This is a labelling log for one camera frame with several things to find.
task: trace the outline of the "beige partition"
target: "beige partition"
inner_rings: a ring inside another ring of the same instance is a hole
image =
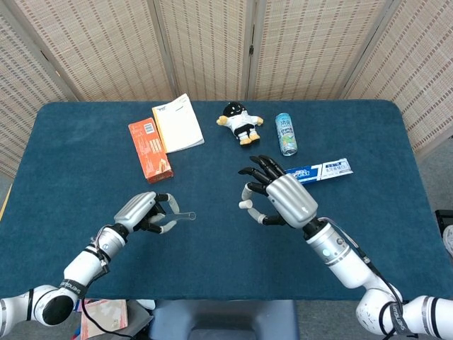
[[[159,0],[176,81],[191,100],[243,98],[248,0]]]
[[[345,98],[396,103],[423,156],[453,135],[452,64],[452,2],[403,0]]]
[[[251,98],[337,98],[387,2],[268,0]]]
[[[0,9],[0,171],[14,177],[37,111],[74,97],[55,83]]]
[[[146,1],[16,0],[16,5],[81,100],[173,98]]]

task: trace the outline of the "orange cardboard box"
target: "orange cardboard box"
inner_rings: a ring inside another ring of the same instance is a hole
[[[164,147],[153,118],[129,124],[129,131],[139,155],[144,177],[149,183],[173,177]]]

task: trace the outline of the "stuffed toy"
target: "stuffed toy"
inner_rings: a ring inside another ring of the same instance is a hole
[[[260,136],[255,126],[263,124],[264,120],[257,115],[248,115],[247,109],[241,103],[232,101],[224,109],[224,114],[217,119],[217,124],[230,128],[239,139],[240,145],[249,145],[259,140]]]

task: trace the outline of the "blue tablecloth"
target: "blue tablecloth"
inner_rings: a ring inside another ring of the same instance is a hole
[[[175,177],[148,184],[127,125],[157,102],[51,103],[40,110],[0,224],[0,296],[58,285],[64,268],[135,194],[172,193],[194,222],[136,232],[88,292],[95,298],[358,299],[302,231],[256,224],[238,209],[252,154],[286,169],[347,157],[354,174],[306,185],[405,298],[451,295],[452,268],[398,108],[387,101],[245,102],[264,118],[242,149],[216,119],[226,102],[193,102],[205,143],[168,156]],[[280,154],[274,118],[292,115],[299,152]],[[271,213],[261,198],[259,210]]]

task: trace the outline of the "gray chair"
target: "gray chair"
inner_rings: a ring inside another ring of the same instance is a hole
[[[153,340],[299,340],[295,301],[157,301]]]

